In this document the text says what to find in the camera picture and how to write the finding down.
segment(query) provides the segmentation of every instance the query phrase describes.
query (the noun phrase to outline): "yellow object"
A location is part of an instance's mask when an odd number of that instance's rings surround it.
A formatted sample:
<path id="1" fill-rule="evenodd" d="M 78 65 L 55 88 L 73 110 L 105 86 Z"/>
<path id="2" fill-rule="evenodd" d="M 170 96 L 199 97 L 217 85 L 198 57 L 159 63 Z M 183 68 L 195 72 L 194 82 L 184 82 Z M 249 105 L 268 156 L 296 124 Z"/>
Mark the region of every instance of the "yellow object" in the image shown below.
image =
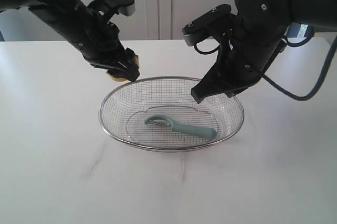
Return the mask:
<path id="1" fill-rule="evenodd" d="M 139 66 L 139 56 L 138 55 L 136 55 L 136 63 Z M 109 75 L 109 74 L 108 74 L 108 76 L 110 76 L 111 79 L 114 80 L 114 81 L 116 81 L 116 82 L 125 82 L 125 81 L 127 81 L 127 79 L 125 79 L 125 78 L 115 78 L 115 77 L 113 77 L 112 75 Z"/>

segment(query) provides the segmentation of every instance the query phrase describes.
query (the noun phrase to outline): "basket rim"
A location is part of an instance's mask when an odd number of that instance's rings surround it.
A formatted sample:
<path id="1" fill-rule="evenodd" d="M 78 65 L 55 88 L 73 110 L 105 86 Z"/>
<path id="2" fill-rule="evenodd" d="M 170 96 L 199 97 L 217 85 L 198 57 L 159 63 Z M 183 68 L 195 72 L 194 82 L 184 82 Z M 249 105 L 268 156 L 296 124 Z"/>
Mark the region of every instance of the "basket rim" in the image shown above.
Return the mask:
<path id="1" fill-rule="evenodd" d="M 117 88 L 115 88 L 113 91 L 111 91 L 103 100 L 100 110 L 98 112 L 98 119 L 100 121 L 100 125 L 103 128 L 103 130 L 113 139 L 123 142 L 127 145 L 130 145 L 132 147 L 136 147 L 139 149 L 143 149 L 143 150 L 150 150 L 150 151 L 156 151 L 156 152 L 186 152 L 186 151 L 193 151 L 193 150 L 198 150 L 198 149 L 203 149 L 203 148 L 208 148 L 211 147 L 213 145 L 216 145 L 218 143 L 221 143 L 225 140 L 228 140 L 229 138 L 233 137 L 234 135 L 236 135 L 242 128 L 244 120 L 245 120 L 245 112 L 244 112 L 244 108 L 242 103 L 240 102 L 240 100 L 237 97 L 232 97 L 237 104 L 239 105 L 240 111 L 242 112 L 242 120 L 240 125 L 237 127 L 237 130 L 235 130 L 233 133 L 229 134 L 228 136 L 226 136 L 224 139 L 218 140 L 218 141 L 214 141 L 214 142 L 210 142 L 210 143 L 206 143 L 206 144 L 201 144 L 201 145 L 195 145 L 192 147 L 177 147 L 177 148 L 157 148 L 157 147 L 151 147 L 151 146 L 146 146 L 146 145 L 142 145 L 142 144 L 137 144 L 137 143 L 133 143 L 130 141 L 126 141 L 124 139 L 119 138 L 118 136 L 115 136 L 113 133 L 111 133 L 106 126 L 103 123 L 103 118 L 102 118 L 102 113 L 103 113 L 103 109 L 104 106 L 107 102 L 107 100 L 116 92 L 118 92 L 120 89 L 123 89 L 129 85 L 132 84 L 136 84 L 136 83 L 142 83 L 142 82 L 148 82 L 148 81 L 154 81 L 154 80 L 165 80 L 165 79 L 176 79 L 176 80 L 189 80 L 189 81 L 195 81 L 195 82 L 200 82 L 201 79 L 198 78 L 194 78 L 194 77 L 187 77 L 187 76 L 157 76 L 157 77 L 148 77 L 148 78 L 144 78 L 144 79 L 140 79 L 137 80 L 135 82 L 130 82 L 130 83 L 126 83 L 123 84 Z"/>

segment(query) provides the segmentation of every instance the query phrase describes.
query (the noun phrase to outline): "wire mesh basket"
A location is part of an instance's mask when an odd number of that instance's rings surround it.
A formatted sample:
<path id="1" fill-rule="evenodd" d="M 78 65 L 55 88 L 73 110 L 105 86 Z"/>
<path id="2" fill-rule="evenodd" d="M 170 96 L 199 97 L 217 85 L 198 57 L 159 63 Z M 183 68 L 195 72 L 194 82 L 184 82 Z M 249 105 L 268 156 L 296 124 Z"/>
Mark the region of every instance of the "wire mesh basket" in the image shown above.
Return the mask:
<path id="1" fill-rule="evenodd" d="M 234 136 L 244 121 L 240 101 L 220 94 L 197 104 L 191 89 L 198 82 L 186 77 L 156 77 L 124 84 L 104 99 L 100 123 L 116 140 L 161 152 L 201 149 Z M 169 125 L 145 124 L 147 118 L 159 114 L 179 124 L 213 128 L 216 137 L 210 140 L 173 132 Z"/>

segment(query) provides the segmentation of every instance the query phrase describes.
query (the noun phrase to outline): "metal mesh basket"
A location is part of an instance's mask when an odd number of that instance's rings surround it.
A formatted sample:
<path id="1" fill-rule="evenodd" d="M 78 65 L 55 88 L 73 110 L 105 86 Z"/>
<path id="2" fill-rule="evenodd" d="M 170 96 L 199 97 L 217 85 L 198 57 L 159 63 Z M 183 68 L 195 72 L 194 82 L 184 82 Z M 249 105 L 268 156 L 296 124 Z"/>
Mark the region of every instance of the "metal mesh basket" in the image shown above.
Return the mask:
<path id="1" fill-rule="evenodd" d="M 198 79 L 157 77 L 125 84 L 111 92 L 100 109 L 100 123 L 111 137 L 134 147 L 180 152 L 209 147 L 235 135 L 244 120 L 242 104 L 225 94 L 197 104 L 191 89 Z M 207 140 L 172 132 L 156 124 L 145 125 L 153 115 L 166 115 L 184 125 L 214 128 L 217 136 Z"/>

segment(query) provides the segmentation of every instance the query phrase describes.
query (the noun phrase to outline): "table surface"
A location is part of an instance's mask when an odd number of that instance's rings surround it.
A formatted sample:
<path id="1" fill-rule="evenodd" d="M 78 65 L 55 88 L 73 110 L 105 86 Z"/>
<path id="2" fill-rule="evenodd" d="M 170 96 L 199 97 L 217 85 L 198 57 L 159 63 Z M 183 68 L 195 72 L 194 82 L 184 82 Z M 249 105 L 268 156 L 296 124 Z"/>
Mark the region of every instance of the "table surface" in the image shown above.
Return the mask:
<path id="1" fill-rule="evenodd" d="M 216 55 L 183 41 L 124 42 L 142 77 L 201 78 Z M 206 41 L 201 48 L 215 47 Z M 329 50 L 287 48 L 268 75 L 297 94 Z M 65 42 L 0 44 L 0 223 L 336 223 L 337 62 L 308 102 L 263 80 L 239 95 L 233 138 L 188 153 L 119 143 L 98 109 L 119 83 Z"/>

